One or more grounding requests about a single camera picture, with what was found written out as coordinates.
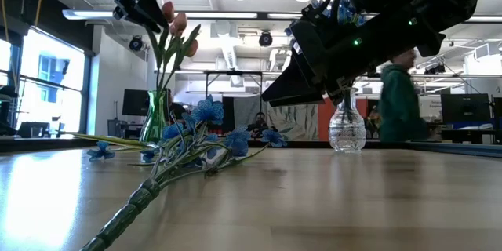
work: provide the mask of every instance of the laboratory room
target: laboratory room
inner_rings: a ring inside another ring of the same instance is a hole
[[[502,0],[0,0],[0,250],[499,250],[501,89]]]

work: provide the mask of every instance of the robotic arm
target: robotic arm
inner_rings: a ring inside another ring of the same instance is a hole
[[[304,8],[290,26],[296,39],[289,66],[262,97],[272,106],[321,103],[327,93],[334,104],[341,90],[357,76],[395,55],[418,47],[422,56],[439,53],[441,31],[468,20],[478,0],[350,0],[358,12],[378,13],[360,27],[338,24],[337,13],[322,14],[331,0],[318,8]],[[114,16],[152,31],[167,27],[156,0],[115,0]],[[333,8],[340,4],[334,0]]]

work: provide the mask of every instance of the man in green hoodie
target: man in green hoodie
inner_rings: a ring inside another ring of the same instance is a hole
[[[415,64],[414,49],[392,58],[392,65],[382,70],[384,83],[380,96],[380,140],[402,142],[426,139],[427,124],[420,117],[418,96],[408,70]]]

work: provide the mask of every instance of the seated person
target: seated person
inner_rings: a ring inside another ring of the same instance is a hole
[[[174,121],[167,110],[168,109],[167,105],[169,105],[169,111],[172,111],[174,113],[176,121],[179,123],[184,123],[181,114],[186,112],[186,110],[180,104],[173,102],[173,95],[171,93],[171,89],[167,89],[167,104],[165,104],[164,108],[164,118],[166,118],[166,121],[169,121],[169,124],[172,125]]]
[[[256,114],[255,122],[248,125],[248,131],[251,132],[252,138],[261,138],[261,133],[268,129],[267,122],[265,122],[265,114],[263,112],[259,112]]]
[[[402,142],[426,139],[427,124],[420,117],[418,96],[408,74],[415,64],[414,49],[392,58],[392,65],[382,71],[384,83],[380,96],[380,140]]]

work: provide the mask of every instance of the green hoodie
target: green hoodie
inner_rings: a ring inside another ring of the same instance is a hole
[[[408,71],[392,64],[384,68],[381,80],[384,87],[379,102],[380,140],[402,142],[427,138],[427,125],[420,117],[418,97]]]

